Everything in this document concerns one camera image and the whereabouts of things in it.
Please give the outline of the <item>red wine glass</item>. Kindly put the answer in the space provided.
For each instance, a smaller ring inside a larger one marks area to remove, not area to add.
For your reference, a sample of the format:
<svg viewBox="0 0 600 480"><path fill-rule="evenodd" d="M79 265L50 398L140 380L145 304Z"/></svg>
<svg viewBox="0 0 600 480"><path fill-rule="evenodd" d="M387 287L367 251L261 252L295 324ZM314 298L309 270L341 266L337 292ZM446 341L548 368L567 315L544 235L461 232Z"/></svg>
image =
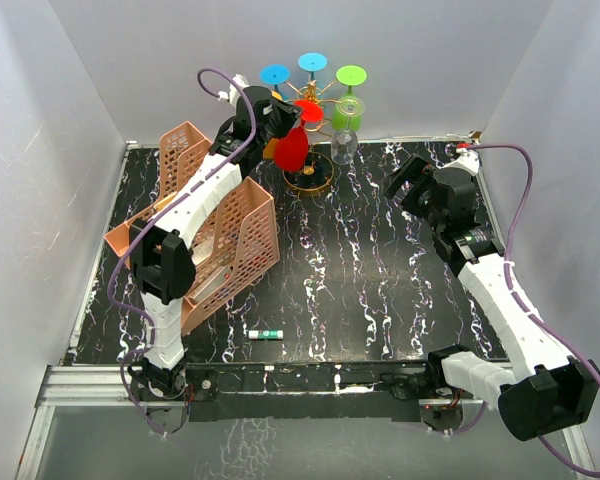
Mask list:
<svg viewBox="0 0 600 480"><path fill-rule="evenodd" d="M295 105L301 108L299 125L281 139L274 150L273 161L285 172L300 171L304 167L309 151L309 137L306 126L323 120L321 107L309 100L298 100Z"/></svg>

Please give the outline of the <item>yellow wine glass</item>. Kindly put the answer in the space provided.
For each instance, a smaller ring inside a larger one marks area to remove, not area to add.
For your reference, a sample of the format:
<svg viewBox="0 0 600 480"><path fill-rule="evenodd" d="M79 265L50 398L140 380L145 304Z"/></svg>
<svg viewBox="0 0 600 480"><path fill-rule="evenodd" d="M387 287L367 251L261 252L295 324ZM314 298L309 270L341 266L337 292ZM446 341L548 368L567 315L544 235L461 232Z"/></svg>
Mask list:
<svg viewBox="0 0 600 480"><path fill-rule="evenodd" d="M276 98L277 100L281 100L282 96L279 92L272 90L271 91L272 96L274 98ZM273 156L274 156L274 152L275 149L279 143L280 139L279 138L272 138L269 143L266 145L266 147L263 150L263 159L264 160L272 160Z"/></svg>

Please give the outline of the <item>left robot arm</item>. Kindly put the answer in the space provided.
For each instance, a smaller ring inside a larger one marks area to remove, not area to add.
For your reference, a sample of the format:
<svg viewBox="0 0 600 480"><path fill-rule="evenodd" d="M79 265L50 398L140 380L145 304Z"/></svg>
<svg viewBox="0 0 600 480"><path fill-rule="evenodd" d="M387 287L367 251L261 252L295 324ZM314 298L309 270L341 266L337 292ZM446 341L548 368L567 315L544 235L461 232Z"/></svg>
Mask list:
<svg viewBox="0 0 600 480"><path fill-rule="evenodd" d="M131 273L144 304L149 349L128 371L166 399L186 387L181 320L185 294L196 277L190 252L198 231L221 201L262 161L273 139L286 137L301 117L299 106L262 86L237 94L235 113L218 129L201 166L150 221L130 230Z"/></svg>

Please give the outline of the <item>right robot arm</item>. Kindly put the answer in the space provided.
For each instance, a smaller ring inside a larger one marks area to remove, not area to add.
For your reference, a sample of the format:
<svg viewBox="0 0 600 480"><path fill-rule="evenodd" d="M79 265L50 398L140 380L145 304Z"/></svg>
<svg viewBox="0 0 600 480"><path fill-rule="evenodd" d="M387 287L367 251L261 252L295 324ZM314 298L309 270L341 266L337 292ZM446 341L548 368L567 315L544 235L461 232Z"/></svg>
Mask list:
<svg viewBox="0 0 600 480"><path fill-rule="evenodd" d="M410 154L384 179L383 194L391 199L408 189L402 208L429 226L436 253L480 305L511 363L504 369L466 347L447 347L427 357L427 388L440 397L472 394L527 441L584 423L599 386L570 349L533 322L531 309L518 304L524 293L505 272L504 247L476 219L479 167L477 154L465 148L442 167Z"/></svg>

